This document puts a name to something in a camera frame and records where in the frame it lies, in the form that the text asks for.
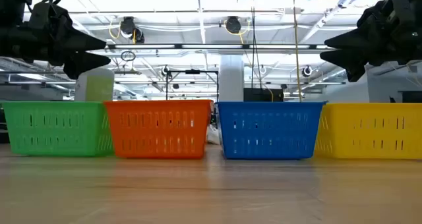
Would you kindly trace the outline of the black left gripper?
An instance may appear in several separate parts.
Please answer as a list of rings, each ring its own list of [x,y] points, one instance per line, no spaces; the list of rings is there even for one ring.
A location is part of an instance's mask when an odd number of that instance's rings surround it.
[[[67,10],[57,2],[36,3],[28,21],[23,21],[24,8],[23,2],[1,7],[2,57],[64,64],[63,72],[72,80],[111,62],[110,58],[102,55],[73,53],[73,50],[104,49],[106,42],[73,30],[73,21]]]

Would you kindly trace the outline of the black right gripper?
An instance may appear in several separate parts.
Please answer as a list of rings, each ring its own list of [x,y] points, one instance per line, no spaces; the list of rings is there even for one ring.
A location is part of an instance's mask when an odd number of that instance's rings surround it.
[[[326,46],[337,50],[320,53],[322,60],[343,68],[349,82],[357,82],[365,74],[367,62],[403,65],[421,59],[421,0],[379,1],[364,10],[357,27],[325,40]],[[347,50],[362,48],[365,59]]]

